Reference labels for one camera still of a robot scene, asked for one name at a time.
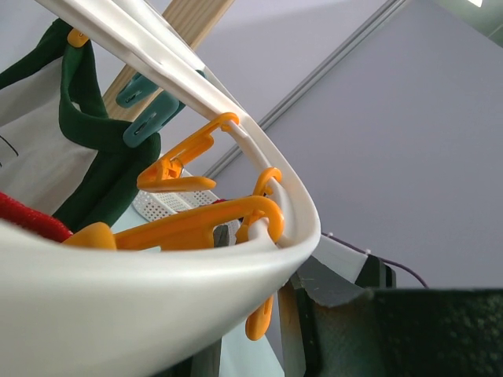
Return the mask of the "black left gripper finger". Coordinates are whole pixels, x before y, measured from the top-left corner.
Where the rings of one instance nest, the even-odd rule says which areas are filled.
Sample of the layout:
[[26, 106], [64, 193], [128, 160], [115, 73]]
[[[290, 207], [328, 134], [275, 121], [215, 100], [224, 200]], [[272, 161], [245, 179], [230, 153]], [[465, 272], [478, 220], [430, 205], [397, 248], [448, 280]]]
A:
[[287, 376], [499, 376], [499, 289], [359, 287], [310, 258], [278, 293]]

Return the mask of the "white plastic clip hanger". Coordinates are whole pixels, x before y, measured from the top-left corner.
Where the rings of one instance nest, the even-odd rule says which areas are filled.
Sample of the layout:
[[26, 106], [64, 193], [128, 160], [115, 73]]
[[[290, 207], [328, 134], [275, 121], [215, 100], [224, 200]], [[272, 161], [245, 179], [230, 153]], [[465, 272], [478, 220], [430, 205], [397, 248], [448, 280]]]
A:
[[44, 6], [207, 119], [232, 112], [230, 135], [268, 184], [285, 225], [268, 218], [248, 241], [208, 249], [113, 251], [67, 246], [1, 223], [1, 373], [4, 376], [150, 376], [219, 340], [311, 256], [320, 220], [308, 191], [256, 121], [200, 70], [163, 72], [152, 37], [117, 1]]

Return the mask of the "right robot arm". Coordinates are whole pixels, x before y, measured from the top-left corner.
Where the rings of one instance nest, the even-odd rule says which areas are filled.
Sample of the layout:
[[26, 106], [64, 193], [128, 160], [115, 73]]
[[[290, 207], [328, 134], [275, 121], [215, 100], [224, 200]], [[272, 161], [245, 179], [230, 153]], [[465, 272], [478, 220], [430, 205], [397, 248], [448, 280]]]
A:
[[345, 280], [362, 288], [395, 288], [395, 271], [369, 252], [322, 235], [313, 256]]

